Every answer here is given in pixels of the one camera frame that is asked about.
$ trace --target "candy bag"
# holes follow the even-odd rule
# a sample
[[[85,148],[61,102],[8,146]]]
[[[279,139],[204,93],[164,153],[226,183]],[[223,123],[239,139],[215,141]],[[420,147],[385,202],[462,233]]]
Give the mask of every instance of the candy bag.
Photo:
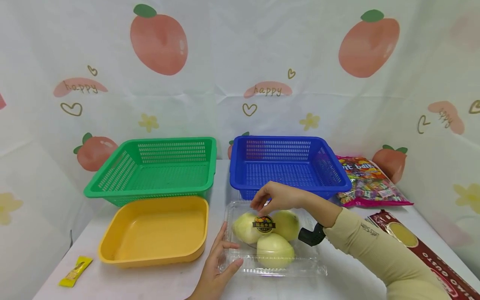
[[[364,157],[337,158],[352,182],[350,191],[337,194],[344,207],[413,205],[373,162]]]

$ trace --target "beige sleeve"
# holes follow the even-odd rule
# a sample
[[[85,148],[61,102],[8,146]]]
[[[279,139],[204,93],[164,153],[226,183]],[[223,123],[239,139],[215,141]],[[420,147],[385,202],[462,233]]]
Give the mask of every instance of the beige sleeve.
[[[324,232],[336,249],[358,259],[385,283],[389,300],[450,299],[420,258],[359,215],[343,208],[335,225]]]

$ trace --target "hand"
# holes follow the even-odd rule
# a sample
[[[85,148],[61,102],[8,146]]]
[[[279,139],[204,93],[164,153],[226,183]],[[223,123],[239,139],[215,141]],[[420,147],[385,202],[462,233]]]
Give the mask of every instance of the hand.
[[[266,216],[274,210],[303,208],[308,192],[270,181],[255,195],[250,207],[258,211],[258,216]]]
[[[198,280],[197,287],[193,294],[188,297],[190,300],[218,300],[223,294],[227,283],[233,275],[240,269],[243,259],[239,258],[232,262],[227,269],[221,273],[218,269],[219,261],[223,255],[224,249],[238,249],[240,245],[223,240],[227,230],[227,223],[224,222],[220,232],[213,243],[210,254],[205,262],[202,275]]]

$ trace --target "yellow flower print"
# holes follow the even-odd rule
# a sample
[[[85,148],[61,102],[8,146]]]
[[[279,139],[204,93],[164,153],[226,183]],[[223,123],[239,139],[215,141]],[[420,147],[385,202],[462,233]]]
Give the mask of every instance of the yellow flower print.
[[[474,212],[480,215],[480,185],[472,183],[467,189],[454,184],[454,191],[460,196],[455,203],[458,206],[470,205]]]
[[[12,193],[0,193],[0,225],[8,225],[12,221],[10,213],[19,209],[24,202],[15,200]]]
[[[148,116],[147,114],[142,114],[142,120],[138,122],[138,125],[140,125],[141,127],[145,127],[147,129],[147,132],[151,132],[152,128],[158,128],[156,117]]]
[[[300,124],[305,125],[303,130],[307,131],[310,128],[318,128],[318,121],[320,121],[320,116],[314,116],[308,113],[306,119],[300,120]]]

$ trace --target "white table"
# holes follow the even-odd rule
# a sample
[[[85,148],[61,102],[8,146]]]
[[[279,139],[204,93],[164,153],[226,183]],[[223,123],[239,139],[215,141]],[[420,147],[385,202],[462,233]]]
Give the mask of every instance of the white table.
[[[210,199],[207,245],[203,255],[189,264],[174,264],[148,268],[119,269],[102,264],[97,248],[117,207],[106,203],[88,224],[78,240],[47,279],[34,300],[183,300],[188,297],[200,276],[207,253],[224,218],[225,206],[239,193],[228,183],[229,160],[218,160],[215,183]],[[379,211],[353,208],[367,217]],[[447,244],[436,234],[421,215],[410,207],[387,208],[425,244],[436,252],[472,287],[480,291],[480,281],[463,264]],[[246,277],[235,275],[225,290],[223,299],[385,299],[385,286],[360,262],[336,250],[327,240],[319,246],[328,275],[318,278]],[[58,282],[75,266],[78,256],[94,258],[78,279],[74,288],[63,288]]]

